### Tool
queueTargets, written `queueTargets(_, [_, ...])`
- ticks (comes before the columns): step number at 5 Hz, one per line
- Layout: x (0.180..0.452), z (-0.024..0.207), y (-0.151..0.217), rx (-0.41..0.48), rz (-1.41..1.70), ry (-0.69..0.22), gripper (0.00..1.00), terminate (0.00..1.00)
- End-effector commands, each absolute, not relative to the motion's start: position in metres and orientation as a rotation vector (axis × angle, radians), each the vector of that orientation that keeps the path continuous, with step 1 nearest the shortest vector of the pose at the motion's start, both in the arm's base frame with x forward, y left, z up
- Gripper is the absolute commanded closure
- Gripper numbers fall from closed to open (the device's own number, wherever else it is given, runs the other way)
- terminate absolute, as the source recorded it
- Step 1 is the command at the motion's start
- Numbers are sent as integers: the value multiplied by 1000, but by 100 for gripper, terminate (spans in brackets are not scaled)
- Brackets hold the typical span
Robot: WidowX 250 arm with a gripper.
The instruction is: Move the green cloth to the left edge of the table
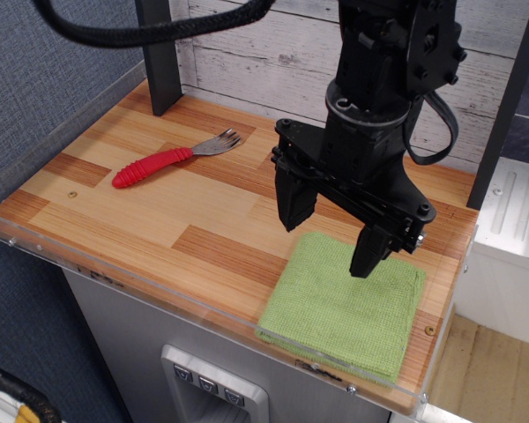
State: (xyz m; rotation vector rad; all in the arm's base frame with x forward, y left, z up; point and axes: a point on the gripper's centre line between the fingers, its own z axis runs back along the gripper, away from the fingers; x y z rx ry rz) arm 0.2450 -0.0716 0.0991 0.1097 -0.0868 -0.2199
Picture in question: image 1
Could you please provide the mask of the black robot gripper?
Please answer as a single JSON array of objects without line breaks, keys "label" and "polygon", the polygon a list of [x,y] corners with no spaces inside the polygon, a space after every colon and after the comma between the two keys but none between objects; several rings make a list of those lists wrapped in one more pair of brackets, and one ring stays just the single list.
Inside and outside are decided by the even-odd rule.
[{"label": "black robot gripper", "polygon": [[404,156],[424,99],[393,96],[380,110],[361,107],[336,83],[325,95],[323,128],[291,119],[275,124],[272,150],[279,219],[291,232],[323,196],[360,220],[350,273],[366,278],[391,252],[414,252],[436,209],[406,175]]}]

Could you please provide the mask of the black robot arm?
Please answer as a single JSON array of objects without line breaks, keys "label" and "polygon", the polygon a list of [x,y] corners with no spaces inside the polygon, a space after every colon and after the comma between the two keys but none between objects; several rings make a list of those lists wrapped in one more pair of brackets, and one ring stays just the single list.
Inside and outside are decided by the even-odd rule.
[{"label": "black robot arm", "polygon": [[273,149],[279,219],[293,230],[326,197],[359,219],[350,272],[367,277],[391,253],[415,251],[436,209],[406,174],[424,105],[458,136],[439,96],[466,59],[452,1],[343,1],[342,49],[324,127],[281,119]]}]

